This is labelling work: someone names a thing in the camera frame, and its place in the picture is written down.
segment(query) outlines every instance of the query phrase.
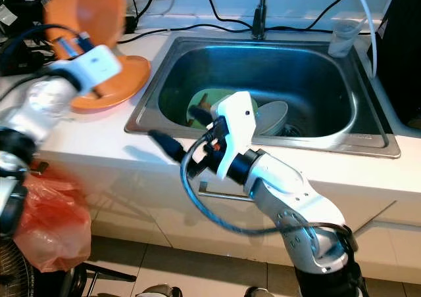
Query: red plastic bag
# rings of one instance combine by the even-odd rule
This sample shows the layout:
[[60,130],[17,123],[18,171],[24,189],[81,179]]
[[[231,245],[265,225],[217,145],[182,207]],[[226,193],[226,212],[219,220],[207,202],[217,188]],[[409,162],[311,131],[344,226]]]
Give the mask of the red plastic bag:
[[56,177],[25,180],[28,196],[14,241],[41,272],[68,271],[91,253],[91,218],[79,188]]

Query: orange plate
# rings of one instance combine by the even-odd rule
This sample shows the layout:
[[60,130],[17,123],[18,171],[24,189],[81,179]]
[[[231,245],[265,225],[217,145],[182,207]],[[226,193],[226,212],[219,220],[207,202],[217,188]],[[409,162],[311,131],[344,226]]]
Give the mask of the orange plate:
[[151,63],[140,56],[119,56],[122,71],[98,85],[94,92],[72,101],[75,112],[89,112],[117,105],[135,95],[151,75]]

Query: cabinet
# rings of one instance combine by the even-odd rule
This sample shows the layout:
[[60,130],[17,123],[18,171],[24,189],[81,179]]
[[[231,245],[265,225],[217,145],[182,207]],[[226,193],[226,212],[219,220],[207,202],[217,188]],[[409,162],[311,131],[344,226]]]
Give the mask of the cabinet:
[[376,220],[421,227],[421,202],[396,202]]
[[139,172],[82,162],[48,160],[70,174],[87,194],[94,235],[170,246],[142,202],[133,200]]
[[[215,225],[191,203],[179,177],[179,167],[159,164],[156,167],[136,163],[110,167],[82,160],[48,160],[63,168],[82,184],[87,192],[93,233],[106,237],[173,246],[184,250],[233,256],[249,260],[291,265],[280,235],[247,237]],[[198,191],[201,181],[207,190],[243,196],[242,187],[227,179],[220,181],[205,171],[191,183]],[[312,183],[320,194],[332,200],[342,211],[348,226],[357,231],[375,217],[396,222],[402,215],[392,202],[375,196],[362,196],[358,187]],[[201,197],[216,214],[230,223],[247,228],[272,227],[273,223],[252,202]],[[414,221],[414,217],[405,218]],[[357,237],[360,250],[357,260],[364,275],[379,279],[420,283],[421,233],[419,230],[395,230],[382,221]]]

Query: plastic cup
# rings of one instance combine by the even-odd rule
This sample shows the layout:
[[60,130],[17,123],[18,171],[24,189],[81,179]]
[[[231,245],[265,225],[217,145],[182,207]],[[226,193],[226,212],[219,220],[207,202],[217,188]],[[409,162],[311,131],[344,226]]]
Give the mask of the plastic cup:
[[354,20],[340,20],[336,22],[329,45],[329,55],[338,58],[347,56],[363,24],[364,22]]

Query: fan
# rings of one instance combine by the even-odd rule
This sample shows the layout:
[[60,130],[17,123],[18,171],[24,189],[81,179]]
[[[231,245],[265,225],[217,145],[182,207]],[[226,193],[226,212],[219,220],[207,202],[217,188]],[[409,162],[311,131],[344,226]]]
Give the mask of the fan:
[[0,296],[34,296],[34,269],[12,240],[0,240]]

